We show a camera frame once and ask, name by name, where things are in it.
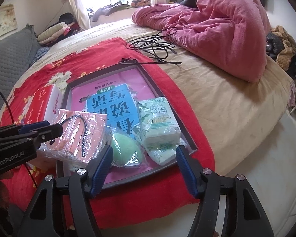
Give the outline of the pink item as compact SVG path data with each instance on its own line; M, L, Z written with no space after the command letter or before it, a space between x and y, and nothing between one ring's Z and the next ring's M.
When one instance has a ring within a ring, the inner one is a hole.
M52 124L60 124L63 133L44 142L32 165L42 170L55 167L55 161L86 165L96 158L104 144L106 114L57 109Z

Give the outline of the green sponge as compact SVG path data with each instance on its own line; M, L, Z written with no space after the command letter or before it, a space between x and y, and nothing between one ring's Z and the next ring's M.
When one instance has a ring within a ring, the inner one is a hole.
M112 166L140 167L147 163L144 148L119 128L105 126L106 143L113 149Z

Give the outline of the green white tissue pack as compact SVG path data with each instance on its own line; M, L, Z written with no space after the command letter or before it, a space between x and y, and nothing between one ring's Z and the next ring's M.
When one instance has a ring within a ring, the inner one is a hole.
M175 115L165 97L136 101L139 123L133 127L135 139L148 156L164 166L176 157L176 148L187 146Z

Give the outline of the red tissue box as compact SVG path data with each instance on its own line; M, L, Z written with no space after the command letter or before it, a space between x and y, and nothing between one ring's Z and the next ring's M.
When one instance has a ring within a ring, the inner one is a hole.
M63 95L60 89L52 84L42 87L36 91L25 117L25 124L32 124L40 121L51 123L60 109Z

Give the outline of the beige bed sheet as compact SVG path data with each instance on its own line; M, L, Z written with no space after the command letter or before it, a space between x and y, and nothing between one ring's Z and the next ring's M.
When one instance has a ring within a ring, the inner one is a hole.
M12 116L0 108L0 125L21 121L35 91L48 84L65 89L74 80L117 64L122 58L142 60L125 43L153 35L131 19L97 26L53 46L34 63L7 94ZM181 105L188 119L202 127L215 157L219 174L226 174L251 154L270 134L294 96L292 78L272 59L261 79L249 83L182 48L169 54L166 64L146 70L169 102Z

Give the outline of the folded blankets stack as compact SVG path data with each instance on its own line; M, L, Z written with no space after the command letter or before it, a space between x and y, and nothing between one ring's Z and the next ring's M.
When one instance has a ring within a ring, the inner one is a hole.
M36 39L42 47L51 47L79 31L80 27L75 17L67 12L59 17L58 22L39 34Z

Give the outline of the clothes on window sill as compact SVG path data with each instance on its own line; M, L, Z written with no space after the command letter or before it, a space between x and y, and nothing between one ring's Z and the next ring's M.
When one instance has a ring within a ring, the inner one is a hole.
M139 8L151 5L151 0L133 0L131 4L129 2L122 3L118 1L114 4L105 5L104 7L99 8L97 11L93 9L88 9L89 18L92 22L97 22L100 16L110 16L112 13L122 11L125 9Z

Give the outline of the brown clothes pile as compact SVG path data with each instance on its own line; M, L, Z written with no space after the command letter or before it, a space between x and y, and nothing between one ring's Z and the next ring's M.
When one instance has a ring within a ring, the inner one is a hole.
M266 54L287 71L296 54L296 41L284 27L278 25L266 36Z

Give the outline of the pink crumpled duvet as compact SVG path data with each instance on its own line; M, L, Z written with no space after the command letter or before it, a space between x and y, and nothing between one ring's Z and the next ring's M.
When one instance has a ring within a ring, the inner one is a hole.
M260 0L197 0L196 7L151 5L133 22L162 31L176 45L247 82L264 73L271 26Z

